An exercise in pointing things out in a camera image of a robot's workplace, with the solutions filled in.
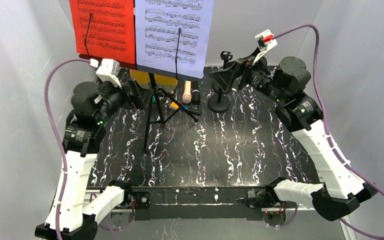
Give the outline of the black tripod music stand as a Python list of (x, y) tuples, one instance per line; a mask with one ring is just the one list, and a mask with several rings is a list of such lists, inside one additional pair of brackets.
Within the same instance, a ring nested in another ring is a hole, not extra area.
[[(150, 90), (151, 90), (151, 98), (149, 99), (148, 102), (148, 112), (147, 112), (147, 120), (146, 120), (146, 130), (145, 130), (145, 137), (144, 137), (144, 145), (143, 149), (146, 150), (147, 148), (147, 142), (148, 142), (148, 137), (149, 137), (149, 132), (150, 132), (150, 126), (153, 124), (160, 124), (161, 126), (164, 126), (165, 123), (170, 120), (174, 115), (176, 115), (177, 112), (180, 110), (175, 110), (174, 112), (171, 113), (171, 115), (164, 117), (163, 114), (163, 109), (161, 105), (161, 98), (169, 98), (171, 102), (175, 102), (179, 107), (182, 107), (182, 103), (180, 103), (178, 100), (176, 100), (173, 95), (166, 90), (162, 86), (158, 86), (155, 77), (153, 73), (149, 73), (149, 78), (150, 78)], [(155, 97), (155, 105), (158, 111), (158, 116), (159, 120), (151, 120), (151, 112), (152, 112), (152, 97)], [(199, 122), (199, 119), (197, 116), (201, 115), (201, 112), (198, 110), (193, 110), (191, 108), (188, 109), (188, 111), (183, 111), (186, 113), (190, 118), (193, 119), (195, 123)]]

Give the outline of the black handheld microphone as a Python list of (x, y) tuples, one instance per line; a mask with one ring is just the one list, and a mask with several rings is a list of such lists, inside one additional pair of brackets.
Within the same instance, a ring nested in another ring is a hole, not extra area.
[(199, 105), (201, 102), (201, 94), (199, 90), (199, 81), (191, 82), (191, 103), (193, 105)]

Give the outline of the pink microphone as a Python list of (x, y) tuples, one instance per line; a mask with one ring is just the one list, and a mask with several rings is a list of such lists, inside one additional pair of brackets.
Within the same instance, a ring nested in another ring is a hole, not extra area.
[(184, 104), (189, 104), (192, 101), (192, 82), (191, 81), (185, 81), (184, 88), (183, 88), (183, 94), (182, 94), (182, 102)]

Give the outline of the white sheet music page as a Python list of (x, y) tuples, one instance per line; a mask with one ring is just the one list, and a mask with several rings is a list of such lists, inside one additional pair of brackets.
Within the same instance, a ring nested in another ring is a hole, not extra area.
[(214, 5), (213, 0), (136, 0), (137, 70), (200, 80)]

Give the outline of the black desktop microphone stand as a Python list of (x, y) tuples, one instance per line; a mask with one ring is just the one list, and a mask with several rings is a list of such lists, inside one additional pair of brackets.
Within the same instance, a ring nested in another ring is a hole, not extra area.
[(208, 108), (215, 113), (224, 113), (230, 107), (230, 100), (225, 95), (223, 89), (219, 86), (218, 92), (212, 95), (207, 103)]

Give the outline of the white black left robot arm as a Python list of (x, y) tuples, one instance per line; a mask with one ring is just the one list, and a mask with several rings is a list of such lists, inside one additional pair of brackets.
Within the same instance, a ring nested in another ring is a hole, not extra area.
[(88, 179), (100, 145), (106, 135), (105, 122), (122, 108), (128, 95), (120, 83), (86, 81), (73, 90), (72, 111), (66, 119), (63, 137), (61, 173), (57, 190), (44, 223), (34, 235), (43, 240), (93, 240), (102, 221), (116, 208), (132, 214), (144, 202), (135, 196), (124, 180), (112, 180), (97, 196), (85, 204)]

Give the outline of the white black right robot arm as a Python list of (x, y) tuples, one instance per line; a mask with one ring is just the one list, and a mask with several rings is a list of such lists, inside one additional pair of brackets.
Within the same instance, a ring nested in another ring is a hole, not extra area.
[(225, 69), (210, 72), (209, 76), (221, 86), (240, 79), (240, 88), (249, 85), (273, 100), (276, 116), (303, 146), (316, 168), (318, 184), (279, 177), (255, 195), (257, 201), (263, 205), (294, 202), (314, 208), (324, 219), (334, 221), (377, 194), (372, 184), (338, 160), (333, 139), (325, 133), (322, 110), (304, 92), (311, 74), (303, 60), (284, 57), (271, 72), (265, 58), (256, 63), (251, 58), (240, 58), (230, 61)]

